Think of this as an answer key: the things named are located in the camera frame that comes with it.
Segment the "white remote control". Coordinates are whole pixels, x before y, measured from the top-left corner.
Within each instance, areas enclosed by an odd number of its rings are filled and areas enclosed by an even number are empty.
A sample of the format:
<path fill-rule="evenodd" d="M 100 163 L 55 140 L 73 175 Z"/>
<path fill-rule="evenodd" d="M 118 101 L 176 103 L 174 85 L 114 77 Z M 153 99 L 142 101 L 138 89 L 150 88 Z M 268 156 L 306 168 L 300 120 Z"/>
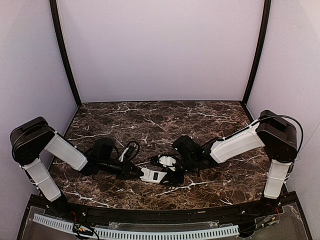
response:
<path fill-rule="evenodd" d="M 143 172 L 143 175 L 140 176 L 139 178 L 143 182 L 153 183 L 153 184 L 160 184 L 161 180 L 167 175 L 166 172 L 150 170 L 145 167 L 141 168 L 141 171 Z"/>

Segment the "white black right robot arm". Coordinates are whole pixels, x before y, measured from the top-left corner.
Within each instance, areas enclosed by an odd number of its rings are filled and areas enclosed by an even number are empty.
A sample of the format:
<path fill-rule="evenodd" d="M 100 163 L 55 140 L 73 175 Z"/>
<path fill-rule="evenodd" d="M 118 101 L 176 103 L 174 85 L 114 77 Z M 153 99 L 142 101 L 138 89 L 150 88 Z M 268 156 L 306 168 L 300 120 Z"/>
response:
<path fill-rule="evenodd" d="M 213 169 L 234 157 L 264 149 L 270 158 L 270 165 L 263 197 L 275 200 L 280 196 L 286 177 L 301 150 L 304 137 L 297 136 L 297 131 L 302 130 L 297 119 L 264 110 L 251 124 L 227 137 L 214 137 L 199 144 L 190 136 L 183 135 L 172 144 L 178 159 L 168 168 L 160 184 L 179 185 L 188 171 Z"/>

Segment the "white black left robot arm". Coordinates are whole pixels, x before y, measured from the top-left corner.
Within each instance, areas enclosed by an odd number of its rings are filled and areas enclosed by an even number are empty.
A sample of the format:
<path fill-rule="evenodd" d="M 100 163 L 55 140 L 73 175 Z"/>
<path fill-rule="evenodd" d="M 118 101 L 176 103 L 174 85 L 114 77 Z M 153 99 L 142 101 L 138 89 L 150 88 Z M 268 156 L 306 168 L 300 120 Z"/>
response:
<path fill-rule="evenodd" d="M 40 159 L 43 151 L 64 161 L 84 176 L 105 171 L 121 180 L 138 179 L 144 175 L 132 163 L 140 147 L 131 141 L 123 153 L 119 153 L 110 138 L 100 138 L 92 148 L 82 152 L 49 126 L 41 116 L 15 128 L 10 133 L 12 158 L 23 168 L 44 197 L 50 201 L 65 200 L 65 197 Z"/>

